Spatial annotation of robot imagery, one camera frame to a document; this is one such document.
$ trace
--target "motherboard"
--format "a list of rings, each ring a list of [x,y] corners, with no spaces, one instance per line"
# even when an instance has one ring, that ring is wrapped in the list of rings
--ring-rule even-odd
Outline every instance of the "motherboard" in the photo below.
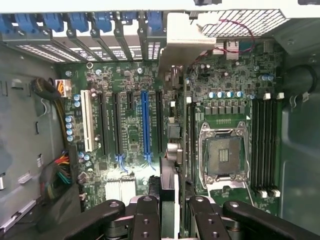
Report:
[[[161,158],[181,157],[172,149],[182,148],[185,134],[186,177],[197,194],[276,215],[282,61],[282,49],[258,44],[236,58],[203,57],[176,81],[172,71],[159,78],[152,61],[59,65],[86,208],[147,195]]]

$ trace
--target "red cable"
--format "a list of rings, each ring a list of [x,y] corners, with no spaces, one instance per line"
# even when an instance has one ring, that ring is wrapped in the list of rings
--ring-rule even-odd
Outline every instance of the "red cable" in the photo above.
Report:
[[[230,51],[230,50],[227,50],[227,49],[224,49],[224,48],[219,48],[219,47],[215,47],[211,50],[208,50],[206,51],[204,54],[202,55],[199,55],[194,61],[193,63],[191,63],[191,66],[193,64],[195,64],[196,62],[198,62],[201,58],[209,55],[210,53],[213,52],[213,50],[219,50],[219,51],[222,51],[222,52],[225,52],[225,53],[231,53],[231,54],[243,54],[243,53],[247,53],[247,52],[250,52],[252,49],[255,48],[255,43],[256,43],[256,40],[255,40],[255,36],[253,35],[252,31],[244,24],[240,23],[240,22],[237,22],[237,21],[232,21],[232,20],[228,20],[228,19],[219,19],[220,22],[223,22],[223,23],[232,23],[232,24],[235,24],[235,25],[239,25],[240,27],[244,28],[244,29],[247,29],[250,36],[251,36],[251,39],[252,39],[252,45],[251,47],[243,50],[243,51]]]

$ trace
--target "green pcb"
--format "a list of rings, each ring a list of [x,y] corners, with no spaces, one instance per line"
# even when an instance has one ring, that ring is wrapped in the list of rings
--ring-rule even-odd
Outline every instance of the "green pcb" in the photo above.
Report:
[[[251,201],[248,189],[224,187],[208,191],[204,180],[200,180],[202,178],[201,169],[206,169],[200,162],[205,162],[203,159],[208,154],[207,149],[199,152],[200,146],[203,145],[198,139],[203,124],[206,124],[207,128],[221,133],[217,134],[214,139],[217,143],[223,138],[234,138],[234,136],[230,136],[229,131],[236,129],[240,123],[245,124],[248,133],[248,146],[245,148],[244,139],[242,139],[238,153],[238,173],[246,174],[250,169],[251,161],[256,161],[256,158],[252,156],[252,122],[257,114],[253,112],[253,100],[276,99],[277,94],[281,91],[282,82],[279,69],[283,63],[283,50],[279,46],[266,52],[263,44],[259,44],[251,53],[240,54],[235,57],[236,60],[234,57],[233,55],[228,59],[228,55],[225,54],[203,57],[187,76],[189,95],[192,98],[192,103],[188,106],[190,113],[188,116],[188,135],[190,161],[193,163],[190,164],[188,171],[190,178],[194,181],[197,193],[210,195],[219,205],[228,200],[240,200],[249,204]],[[279,186],[281,108],[282,104],[279,100],[277,102],[277,123],[275,124],[277,132],[274,139],[276,142],[274,178],[277,186]],[[258,131],[263,132],[265,129],[262,127]],[[254,189],[250,189],[250,193],[256,207],[274,215],[278,214],[278,197],[261,198]]]
[[[148,194],[149,177],[160,175],[159,157],[164,156],[165,148],[159,146],[167,142],[165,119],[169,108],[164,105],[174,97],[173,91],[163,91],[163,83],[157,79],[158,65],[94,63],[88,69],[81,63],[61,65],[58,70],[61,79],[70,79],[72,84],[72,97],[64,98],[66,116],[74,118],[74,140],[69,144],[76,145],[80,154],[89,156],[89,159],[79,159],[79,172],[87,176],[84,183],[87,208],[106,198],[128,204],[135,195]],[[73,99],[81,90],[90,90],[91,95],[92,116],[88,117],[93,118],[94,137],[97,138],[92,152],[84,150],[84,113],[81,106],[75,106]],[[144,156],[142,91],[148,93],[151,162]],[[157,95],[161,95],[160,106],[156,103]],[[115,109],[115,98],[118,109]],[[161,120],[157,109],[161,109]],[[121,160],[117,157],[117,148],[121,149]]]

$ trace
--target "white pci slot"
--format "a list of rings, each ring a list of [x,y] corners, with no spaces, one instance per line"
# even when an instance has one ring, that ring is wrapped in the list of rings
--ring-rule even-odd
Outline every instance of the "white pci slot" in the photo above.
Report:
[[[81,90],[81,107],[84,133],[84,149],[86,152],[94,150],[94,121],[89,90]]]

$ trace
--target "cpu socket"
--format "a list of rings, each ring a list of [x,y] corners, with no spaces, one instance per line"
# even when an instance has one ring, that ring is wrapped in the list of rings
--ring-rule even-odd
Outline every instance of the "cpu socket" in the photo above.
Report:
[[[235,128],[201,126],[198,140],[199,178],[206,189],[243,188],[248,179],[248,131],[241,121]]]

